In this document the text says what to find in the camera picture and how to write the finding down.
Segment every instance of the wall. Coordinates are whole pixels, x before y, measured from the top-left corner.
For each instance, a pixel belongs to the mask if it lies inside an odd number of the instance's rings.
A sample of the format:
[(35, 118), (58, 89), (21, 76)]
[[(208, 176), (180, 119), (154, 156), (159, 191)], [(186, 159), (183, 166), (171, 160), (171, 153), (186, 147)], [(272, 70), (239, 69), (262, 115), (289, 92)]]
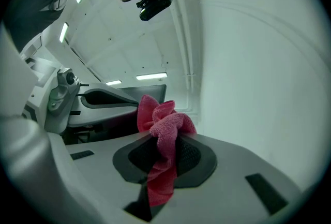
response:
[(330, 150), (330, 27), (318, 0), (199, 1), (198, 132), (248, 148), (306, 189)]

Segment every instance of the black velcro strip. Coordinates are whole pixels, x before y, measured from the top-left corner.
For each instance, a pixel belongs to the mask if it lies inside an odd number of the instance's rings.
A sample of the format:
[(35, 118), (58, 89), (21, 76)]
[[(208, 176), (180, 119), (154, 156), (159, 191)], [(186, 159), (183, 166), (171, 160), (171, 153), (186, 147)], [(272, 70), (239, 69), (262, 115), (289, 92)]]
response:
[(277, 213), (288, 204), (285, 198), (260, 173), (245, 178), (270, 215)]
[(81, 111), (71, 111), (70, 115), (80, 115)]
[(70, 156), (72, 157), (73, 160), (78, 160), (78, 159), (85, 158), (85, 157), (88, 157), (91, 155), (94, 155), (94, 153), (92, 151), (84, 151), (84, 152), (77, 152), (77, 153), (70, 154)]

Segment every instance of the towel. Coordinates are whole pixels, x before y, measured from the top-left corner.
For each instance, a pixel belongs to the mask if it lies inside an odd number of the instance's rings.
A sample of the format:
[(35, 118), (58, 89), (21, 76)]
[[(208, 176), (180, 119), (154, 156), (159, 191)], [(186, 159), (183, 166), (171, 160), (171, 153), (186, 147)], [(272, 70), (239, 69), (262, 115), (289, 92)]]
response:
[(150, 207), (166, 204), (173, 194), (173, 182), (177, 178), (175, 142), (178, 132), (197, 133), (189, 116), (177, 113), (174, 108), (174, 101), (159, 104), (149, 95), (144, 95), (138, 106), (138, 130), (149, 130), (158, 138), (157, 149), (161, 154), (147, 177)]

